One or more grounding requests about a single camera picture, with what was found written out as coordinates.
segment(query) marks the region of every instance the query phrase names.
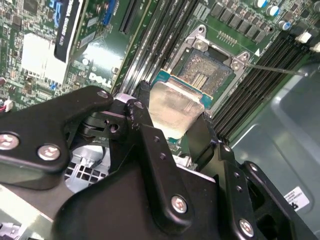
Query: heatsink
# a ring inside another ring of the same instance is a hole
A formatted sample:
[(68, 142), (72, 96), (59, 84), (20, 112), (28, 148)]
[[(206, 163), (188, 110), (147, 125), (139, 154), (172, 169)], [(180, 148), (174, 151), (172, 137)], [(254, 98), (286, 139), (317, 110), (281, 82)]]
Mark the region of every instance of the heatsink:
[(62, 85), (68, 64), (55, 58), (55, 44), (33, 33), (24, 35), (21, 70), (38, 80)]

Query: capacitor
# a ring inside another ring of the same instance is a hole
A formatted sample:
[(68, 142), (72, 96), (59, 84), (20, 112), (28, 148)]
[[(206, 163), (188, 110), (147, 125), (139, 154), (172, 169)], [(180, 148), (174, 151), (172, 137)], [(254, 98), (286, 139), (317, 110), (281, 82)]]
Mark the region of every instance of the capacitor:
[(82, 59), (82, 64), (85, 65), (85, 66), (87, 66), (89, 64), (89, 62), (90, 61), (87, 58)]
[(268, 16), (271, 16), (271, 17), (276, 17), (278, 16), (279, 14), (279, 7), (278, 6), (268, 6), (265, 13), (268, 15)]
[(320, 1), (316, 1), (313, 4), (313, 11), (315, 11), (316, 13), (320, 13)]
[(265, 6), (267, 6), (268, 1), (267, 0), (255, 0), (254, 1), (254, 6), (256, 8), (264, 8)]
[(291, 28), (291, 23), (282, 20), (279, 22), (278, 26), (281, 30), (288, 31)]

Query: blue connector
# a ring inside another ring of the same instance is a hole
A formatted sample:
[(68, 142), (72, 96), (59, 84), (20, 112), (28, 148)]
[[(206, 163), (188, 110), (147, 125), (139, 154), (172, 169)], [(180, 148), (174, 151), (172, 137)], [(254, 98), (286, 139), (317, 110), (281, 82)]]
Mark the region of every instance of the blue connector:
[(110, 23), (112, 14), (114, 13), (116, 7), (117, 0), (110, 0), (108, 3), (108, 9), (105, 11), (105, 15), (102, 21), (104, 26), (107, 26)]

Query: black plastic bracket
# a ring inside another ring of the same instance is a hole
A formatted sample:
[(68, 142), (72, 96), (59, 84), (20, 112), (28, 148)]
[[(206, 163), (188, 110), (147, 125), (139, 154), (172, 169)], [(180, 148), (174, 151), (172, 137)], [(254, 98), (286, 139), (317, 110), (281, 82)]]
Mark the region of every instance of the black plastic bracket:
[[(154, 221), (167, 234), (186, 231), (194, 220), (194, 207), (163, 132), (153, 127), (147, 107), (135, 99), (126, 105), (132, 139), (137, 143), (138, 162)], [(172, 204), (179, 197), (186, 204), (178, 212)]]
[[(18, 139), (13, 149), (0, 150), (0, 183), (35, 190), (55, 187), (70, 161), (70, 144), (80, 122), (91, 113), (107, 110), (113, 97), (88, 86), (0, 118), (0, 134)], [(39, 157), (40, 147), (58, 150), (55, 160)]]

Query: white label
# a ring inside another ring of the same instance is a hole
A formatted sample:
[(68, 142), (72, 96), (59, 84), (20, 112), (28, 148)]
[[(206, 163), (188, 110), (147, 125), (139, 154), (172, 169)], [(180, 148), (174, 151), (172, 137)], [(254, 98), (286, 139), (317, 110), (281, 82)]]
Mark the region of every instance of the white label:
[(91, 27), (93, 24), (96, 24), (98, 22), (98, 17), (94, 17), (94, 18), (91, 18), (89, 21), (88, 21), (88, 25), (87, 25), (87, 28)]
[(254, 55), (260, 57), (260, 49), (258, 48), (258, 50), (254, 53)]
[(84, 45), (91, 42), (95, 38), (95, 34), (96, 34), (96, 32), (93, 32), (93, 33), (89, 34), (88, 36), (86, 36), (84, 39), (82, 39), (79, 48), (82, 48)]
[(309, 199), (299, 186), (285, 195), (284, 198), (295, 211), (302, 209), (310, 203)]

